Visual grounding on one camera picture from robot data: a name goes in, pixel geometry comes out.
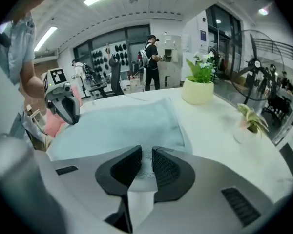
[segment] railing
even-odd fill
[[[280,54],[293,60],[293,46],[267,39],[254,38],[256,48],[263,51],[270,51],[271,53]]]

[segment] vent grille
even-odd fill
[[[238,189],[227,188],[222,190],[221,193],[224,195],[244,227],[261,216],[258,210],[251,205]]]

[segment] potted plant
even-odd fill
[[[233,136],[236,141],[243,144],[252,141],[258,132],[260,136],[268,132],[268,125],[262,116],[259,116],[247,105],[238,104],[238,111],[242,114],[240,125]]]
[[[198,52],[194,55],[196,64],[187,59],[192,76],[186,77],[181,91],[182,99],[193,105],[207,103],[212,99],[214,91],[214,83],[210,81],[215,73],[214,53],[210,52],[201,57],[199,55]]]

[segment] shirt sleeve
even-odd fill
[[[151,46],[151,55],[158,55],[157,47],[155,45]]]
[[[34,44],[35,44],[35,39],[36,39],[36,27],[34,26],[32,28],[32,34],[29,36],[29,41],[27,45],[27,49],[23,58],[23,63],[27,63],[29,61],[32,61],[35,58],[35,53],[34,53]]]

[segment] white robot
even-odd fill
[[[44,78],[44,100],[53,114],[74,125],[79,121],[80,104],[63,69],[50,69]]]

